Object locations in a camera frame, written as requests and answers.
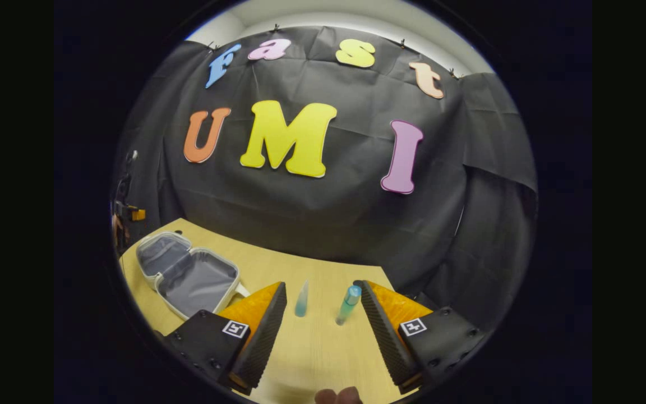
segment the pink letter i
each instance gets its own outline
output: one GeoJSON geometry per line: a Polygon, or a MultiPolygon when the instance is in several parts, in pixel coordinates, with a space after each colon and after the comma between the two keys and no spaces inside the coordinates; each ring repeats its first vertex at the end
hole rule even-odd
{"type": "Polygon", "coordinates": [[[405,121],[392,121],[390,126],[395,131],[393,159],[387,176],[380,180],[385,191],[410,194],[415,185],[410,179],[413,176],[413,161],[418,142],[423,140],[423,132],[405,121]]]}

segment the yellow letter m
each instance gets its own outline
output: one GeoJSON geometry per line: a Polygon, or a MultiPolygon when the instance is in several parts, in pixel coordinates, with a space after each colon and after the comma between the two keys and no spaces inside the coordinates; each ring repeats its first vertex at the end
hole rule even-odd
{"type": "Polygon", "coordinates": [[[241,165],[261,168],[266,158],[261,154],[264,141],[271,167],[279,168],[285,155],[295,145],[293,156],[285,162],[285,168],[294,174],[308,177],[325,175],[323,141],[328,123],[338,111],[325,103],[310,103],[290,123],[285,125],[283,111],[276,100],[254,103],[251,110],[256,115],[248,140],[248,149],[241,156],[241,165]]]}

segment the table surface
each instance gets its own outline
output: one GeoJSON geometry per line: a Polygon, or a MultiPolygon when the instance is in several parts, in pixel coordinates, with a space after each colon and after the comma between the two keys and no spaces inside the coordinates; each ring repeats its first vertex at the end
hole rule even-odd
{"type": "MultiPolygon", "coordinates": [[[[182,231],[192,246],[202,246],[238,266],[241,284],[254,293],[283,281],[288,305],[258,388],[249,399],[268,403],[312,403],[316,391],[340,391],[356,386],[366,403],[391,402],[400,394],[390,379],[361,304],[344,325],[335,324],[346,289],[367,279],[393,289],[380,267],[331,263],[303,258],[233,240],[180,218],[152,232],[182,231]],[[296,317],[294,308],[308,280],[308,312],[296,317]]],[[[149,325],[167,335],[183,324],[146,283],[136,261],[136,246],[121,256],[124,277],[149,325]]]]}

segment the open storage case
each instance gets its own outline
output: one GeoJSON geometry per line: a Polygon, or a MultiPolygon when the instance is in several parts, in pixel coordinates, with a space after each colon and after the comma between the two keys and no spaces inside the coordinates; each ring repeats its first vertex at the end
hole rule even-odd
{"type": "Polygon", "coordinates": [[[225,309],[235,293],[249,295],[239,281],[238,267],[172,232],[142,238],[136,259],[151,289],[187,320],[199,310],[225,309]]]}

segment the white wall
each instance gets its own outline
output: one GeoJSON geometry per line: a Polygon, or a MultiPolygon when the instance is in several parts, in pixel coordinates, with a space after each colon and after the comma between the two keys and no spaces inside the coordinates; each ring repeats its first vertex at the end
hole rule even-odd
{"type": "Polygon", "coordinates": [[[203,44],[230,43],[274,25],[340,26],[383,36],[455,69],[456,76],[492,72],[492,67],[459,34],[420,8],[401,0],[248,0],[191,34],[203,44]]]}

